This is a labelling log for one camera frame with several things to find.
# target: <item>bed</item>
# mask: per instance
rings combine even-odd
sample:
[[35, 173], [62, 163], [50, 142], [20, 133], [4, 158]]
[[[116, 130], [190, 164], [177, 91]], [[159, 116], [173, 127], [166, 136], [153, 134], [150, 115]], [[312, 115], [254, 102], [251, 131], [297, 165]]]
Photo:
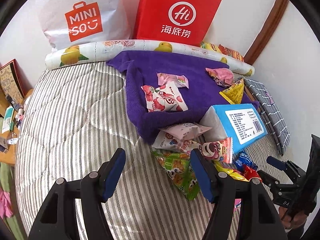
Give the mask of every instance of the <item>bed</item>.
[[[168, 179], [128, 119], [124, 86], [125, 76], [105, 61], [43, 71], [25, 111], [16, 153], [17, 201], [27, 234], [57, 178], [83, 178], [121, 147], [124, 171], [103, 204], [114, 239], [202, 238], [213, 205], [201, 193], [188, 201]], [[286, 181], [265, 161], [270, 155], [287, 160], [270, 135], [247, 150], [259, 168]], [[80, 238], [87, 239], [79, 200], [76, 216]], [[239, 210], [229, 239], [236, 237], [238, 219]]]

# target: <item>silver bolt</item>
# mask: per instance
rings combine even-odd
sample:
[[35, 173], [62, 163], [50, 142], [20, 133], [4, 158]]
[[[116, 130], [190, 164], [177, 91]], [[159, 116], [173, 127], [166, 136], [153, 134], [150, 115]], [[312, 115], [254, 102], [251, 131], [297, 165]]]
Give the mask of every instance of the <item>silver bolt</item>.
[[98, 177], [98, 173], [97, 173], [96, 171], [93, 171], [93, 172], [91, 172], [91, 173], [89, 174], [89, 177], [92, 178], [92, 179], [94, 179], [94, 178]]
[[257, 178], [253, 178], [252, 182], [253, 182], [253, 184], [258, 185], [260, 183], [260, 180], [258, 180]]
[[62, 184], [64, 182], [64, 179], [63, 178], [59, 178], [56, 180], [56, 183], [57, 184]]
[[227, 174], [225, 172], [223, 172], [223, 171], [220, 171], [218, 173], [218, 175], [219, 175], [220, 178], [226, 178], [227, 177]]

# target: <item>wooden desk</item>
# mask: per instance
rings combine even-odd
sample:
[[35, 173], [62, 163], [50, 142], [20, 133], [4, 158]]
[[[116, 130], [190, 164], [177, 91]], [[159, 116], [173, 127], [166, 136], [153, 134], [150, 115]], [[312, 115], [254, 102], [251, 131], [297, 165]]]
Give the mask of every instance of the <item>wooden desk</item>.
[[[27, 98], [28, 96], [30, 96], [32, 94], [33, 89], [29, 90], [28, 93], [26, 94], [25, 98]], [[13, 112], [13, 118], [16, 116], [17, 112], [14, 111]], [[17, 127], [13, 128], [13, 132], [15, 133], [14, 137], [19, 136], [19, 130]], [[7, 131], [4, 132], [2, 134], [0, 134], [0, 136], [2, 136], [3, 138], [12, 138], [12, 132]], [[12, 166], [14, 166], [16, 158], [15, 158], [15, 152], [16, 152], [16, 147], [17, 145], [9, 145], [9, 150], [6, 153], [0, 152], [0, 162], [2, 163], [7, 163], [10, 164]]]

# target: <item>human hand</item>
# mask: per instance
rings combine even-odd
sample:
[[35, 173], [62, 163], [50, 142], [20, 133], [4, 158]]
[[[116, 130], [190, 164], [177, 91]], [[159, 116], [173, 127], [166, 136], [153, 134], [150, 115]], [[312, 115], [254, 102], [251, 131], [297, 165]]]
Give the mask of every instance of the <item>human hand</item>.
[[[287, 208], [279, 207], [279, 217], [282, 218], [286, 211]], [[300, 211], [294, 216], [293, 219], [286, 215], [282, 220], [282, 224], [286, 229], [295, 229], [302, 226], [306, 222], [307, 217], [308, 216], [304, 213], [304, 211]]]

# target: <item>purple towel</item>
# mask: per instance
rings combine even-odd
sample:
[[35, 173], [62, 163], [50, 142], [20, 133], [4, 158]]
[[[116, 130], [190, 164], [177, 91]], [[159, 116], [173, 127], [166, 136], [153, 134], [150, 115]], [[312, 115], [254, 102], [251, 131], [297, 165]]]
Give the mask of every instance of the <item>purple towel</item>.
[[[193, 57], [160, 51], [123, 51], [108, 62], [126, 73], [127, 114], [137, 127], [138, 134], [148, 144], [153, 144], [159, 128], [184, 122], [199, 122], [210, 106], [229, 104], [219, 92], [219, 87], [206, 72], [205, 68], [229, 68], [228, 65], [205, 58]], [[188, 109], [183, 112], [148, 113], [143, 85], [159, 87], [157, 73], [185, 75], [189, 89], [179, 88]], [[242, 103], [251, 103], [247, 95]]]

